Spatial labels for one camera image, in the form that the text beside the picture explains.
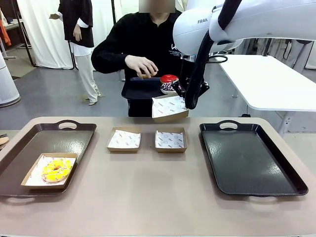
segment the tray handle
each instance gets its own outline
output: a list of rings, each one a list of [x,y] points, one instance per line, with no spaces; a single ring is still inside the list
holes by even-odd
[[[77,127],[76,128],[71,128],[71,127],[65,127],[65,128],[59,128],[59,125],[63,124],[63,123],[73,123],[75,124]],[[77,121],[74,120],[70,120],[70,119],[66,119],[66,120],[61,120],[57,123],[53,124],[54,126],[56,126],[57,130],[78,130],[80,129],[80,127],[82,126],[81,123],[78,123]]]
[[[237,125],[237,128],[233,128],[233,127],[225,127],[225,128],[221,128],[221,125],[225,124],[225,123],[232,123]],[[224,121],[220,121],[219,123],[215,124],[215,126],[218,127],[218,130],[223,130],[223,131],[234,131],[234,130],[238,130],[238,128],[240,128],[242,126],[241,123],[234,121],[234,120],[224,120]]]

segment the red frosted donut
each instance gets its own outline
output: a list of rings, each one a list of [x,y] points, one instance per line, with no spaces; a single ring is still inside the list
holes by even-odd
[[[160,81],[161,83],[170,83],[170,82],[174,82],[177,79],[178,77],[175,75],[164,75],[161,77]]]

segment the mannequin hand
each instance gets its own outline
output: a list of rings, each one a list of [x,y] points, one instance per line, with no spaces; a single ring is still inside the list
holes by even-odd
[[[136,57],[128,55],[125,58],[125,64],[137,72],[138,77],[143,78],[141,70],[143,70],[148,78],[155,76],[158,72],[156,65],[145,57]]]
[[[80,29],[80,26],[78,24],[76,24],[76,26],[75,26],[74,37],[76,38],[76,41],[82,40],[81,29]]]
[[[58,14],[51,14],[49,18],[53,20],[58,20],[60,16]]]

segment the yellow frosted donut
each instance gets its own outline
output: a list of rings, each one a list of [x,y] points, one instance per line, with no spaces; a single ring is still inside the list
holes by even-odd
[[[47,182],[61,181],[68,176],[72,166],[71,162],[67,159],[55,159],[44,167],[42,178]]]

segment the neck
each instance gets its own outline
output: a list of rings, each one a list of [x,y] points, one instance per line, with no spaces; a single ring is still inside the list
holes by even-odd
[[[150,18],[155,24],[159,26],[168,19],[169,15],[170,13],[150,13]]]

